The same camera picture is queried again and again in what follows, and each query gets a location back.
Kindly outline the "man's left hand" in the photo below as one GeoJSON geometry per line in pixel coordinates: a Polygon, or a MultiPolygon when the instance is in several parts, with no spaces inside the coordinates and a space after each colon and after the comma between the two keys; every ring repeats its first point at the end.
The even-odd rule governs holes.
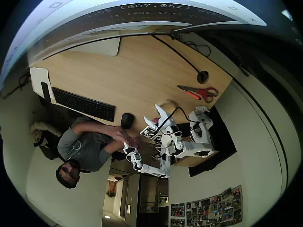
{"type": "Polygon", "coordinates": [[[125,143],[128,143],[130,139],[127,132],[121,127],[114,127],[110,136],[117,141],[125,143]]]}

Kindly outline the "man's right hand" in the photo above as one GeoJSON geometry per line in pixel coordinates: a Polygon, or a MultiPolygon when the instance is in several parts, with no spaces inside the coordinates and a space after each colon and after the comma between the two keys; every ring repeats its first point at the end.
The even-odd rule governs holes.
{"type": "Polygon", "coordinates": [[[128,141],[128,145],[130,147],[135,147],[135,148],[139,148],[141,145],[141,137],[137,136],[137,137],[131,137],[128,141]]]}

